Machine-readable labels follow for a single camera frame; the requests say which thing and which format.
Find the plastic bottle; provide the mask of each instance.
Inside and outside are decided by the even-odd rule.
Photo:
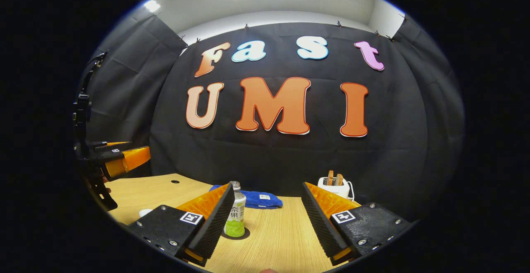
[[[237,181],[231,181],[234,188],[234,205],[230,210],[230,215],[226,221],[224,232],[229,237],[242,237],[245,234],[243,223],[243,213],[245,210],[246,196],[241,193],[241,186]]]

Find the black backdrop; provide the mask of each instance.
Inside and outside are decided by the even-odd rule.
[[[516,4],[523,0],[389,1],[415,16],[461,73],[466,139],[436,211],[405,239],[344,270],[522,271],[523,232],[516,223],[523,214],[517,194],[528,152],[522,137],[528,79],[519,75],[524,64],[509,61],[524,61],[526,44],[511,27],[523,23]],[[7,122],[13,124],[8,138],[17,141],[6,158],[18,167],[6,173],[8,270],[115,271],[110,264],[117,263],[122,271],[186,271],[125,234],[94,203],[73,171],[72,137],[65,133],[72,129],[78,73],[116,19],[136,3],[15,0],[6,5],[12,16],[8,24],[18,22],[9,26],[14,42],[13,50],[6,50],[21,58],[13,80],[2,84],[14,90],[7,92],[12,96],[7,111],[13,115]],[[497,17],[500,12],[507,18]]]
[[[87,139],[131,141],[134,148],[148,146],[160,90],[185,47],[186,43],[147,9],[123,17],[91,55],[108,51],[87,88],[92,102]],[[91,67],[85,68],[79,91]],[[150,175],[148,161],[122,177]]]
[[[325,38],[327,57],[300,58],[296,40],[301,36]],[[265,57],[231,61],[236,48],[252,40],[265,43]],[[354,47],[360,41],[378,50],[383,71],[367,65]],[[231,47],[214,70],[195,78],[202,52],[225,42]],[[309,79],[305,118],[310,132],[286,135],[276,125],[265,131],[262,124],[252,132],[236,129],[244,97],[240,81],[246,77],[263,77],[273,95],[289,77]],[[332,24],[267,24],[220,34],[191,44],[167,75],[151,126],[152,171],[210,184],[237,180],[245,190],[301,196],[302,182],[316,184],[333,169],[352,181],[360,203],[376,201],[416,220],[435,202],[460,153],[464,111],[455,79],[443,54],[412,19],[394,42]],[[186,122],[187,91],[206,90],[214,82],[224,84],[216,118],[209,127],[195,129]],[[369,90],[365,137],[339,132],[346,116],[344,82]],[[204,91],[197,114],[206,113],[207,102]],[[257,113],[255,118],[260,122]]]

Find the bottle cap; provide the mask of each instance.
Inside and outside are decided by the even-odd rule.
[[[241,186],[240,186],[239,182],[230,181],[230,183],[232,184],[232,187],[233,187],[234,190],[240,190],[241,189]]]

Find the white wall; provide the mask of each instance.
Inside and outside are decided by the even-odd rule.
[[[388,35],[394,37],[399,27],[403,23],[405,13],[392,6],[385,0],[375,0],[373,3],[373,12],[371,14],[368,26],[373,31],[378,31],[382,36]]]
[[[204,40],[209,37],[226,33],[228,31],[242,29],[245,27],[245,24],[248,24],[249,27],[252,27],[262,24],[278,24],[283,22],[316,22],[319,24],[337,24],[337,21],[340,21],[344,27],[352,27],[362,29],[364,31],[374,32],[374,30],[366,24],[361,24],[360,22],[354,22],[353,20],[327,14],[303,11],[263,11],[220,18],[213,20],[212,22],[199,24],[193,28],[181,31],[178,33],[178,35],[185,35],[183,40],[186,43],[191,44],[197,41],[197,38]]]

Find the black fabric curtain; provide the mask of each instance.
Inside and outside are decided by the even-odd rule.
[[[301,36],[326,39],[328,56],[300,58],[296,41]],[[254,40],[265,43],[264,58],[231,61],[239,45]],[[378,50],[383,71],[367,65],[354,46],[360,41]],[[214,70],[195,78],[201,54],[225,42],[231,47],[212,64]],[[247,77],[263,77],[272,95],[289,77],[309,79],[305,108],[311,131],[280,133],[276,126],[282,113],[270,131],[263,129],[257,113],[256,131],[237,130],[244,98],[240,81]],[[187,91],[204,88],[197,105],[202,116],[206,88],[214,82],[224,84],[214,122],[205,129],[192,128],[185,116]],[[344,82],[369,89],[365,137],[348,138],[339,132],[346,116],[346,97],[340,88]],[[352,181],[360,203],[376,201],[416,220],[435,203],[452,176],[462,146],[464,112],[451,66],[435,42],[409,19],[394,41],[330,24],[289,23],[240,29],[191,44],[167,76],[152,118],[149,145],[154,175],[180,173],[210,184],[237,180],[245,190],[300,196],[302,182],[316,184],[333,169]]]
[[[132,141],[134,147],[149,145],[149,128],[159,92],[186,46],[172,29],[143,7],[121,20],[93,54],[94,57],[108,50],[87,90],[92,102],[87,140]],[[124,177],[149,175],[150,162]]]

